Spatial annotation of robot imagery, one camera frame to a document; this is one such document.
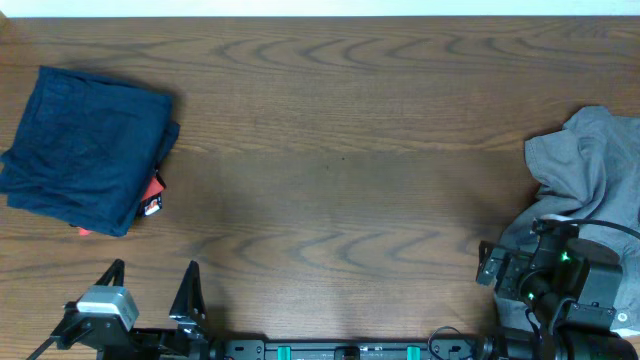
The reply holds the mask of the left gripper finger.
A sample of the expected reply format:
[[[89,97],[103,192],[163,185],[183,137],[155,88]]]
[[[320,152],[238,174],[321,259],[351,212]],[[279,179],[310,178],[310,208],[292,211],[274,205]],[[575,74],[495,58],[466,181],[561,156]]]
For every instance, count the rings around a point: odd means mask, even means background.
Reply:
[[[201,289],[200,269],[191,261],[183,276],[169,317],[180,324],[206,325],[207,312]]]
[[[97,286],[124,286],[125,262],[116,259],[103,275],[95,282]]]

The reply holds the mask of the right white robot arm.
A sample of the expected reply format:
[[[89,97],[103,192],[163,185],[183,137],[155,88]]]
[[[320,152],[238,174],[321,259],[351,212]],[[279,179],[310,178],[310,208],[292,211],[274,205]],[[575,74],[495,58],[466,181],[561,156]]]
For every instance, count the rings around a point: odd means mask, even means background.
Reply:
[[[636,359],[611,331],[622,281],[618,255],[578,231],[538,236],[532,253],[483,241],[476,282],[525,305],[528,330],[501,327],[486,340],[487,359]]]

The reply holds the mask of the grey shorts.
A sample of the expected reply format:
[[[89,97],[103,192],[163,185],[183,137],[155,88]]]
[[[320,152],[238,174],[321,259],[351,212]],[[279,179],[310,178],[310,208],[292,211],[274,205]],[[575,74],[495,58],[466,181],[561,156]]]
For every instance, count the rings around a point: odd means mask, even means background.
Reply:
[[[639,233],[639,118],[583,107],[560,131],[526,141],[525,162],[541,184],[536,202],[506,228],[499,244],[533,252],[531,225],[544,215],[609,221]],[[623,279],[611,329],[639,335],[639,239],[597,225],[581,225],[580,236],[620,256]],[[531,330],[523,303],[497,297],[495,302],[501,325]]]

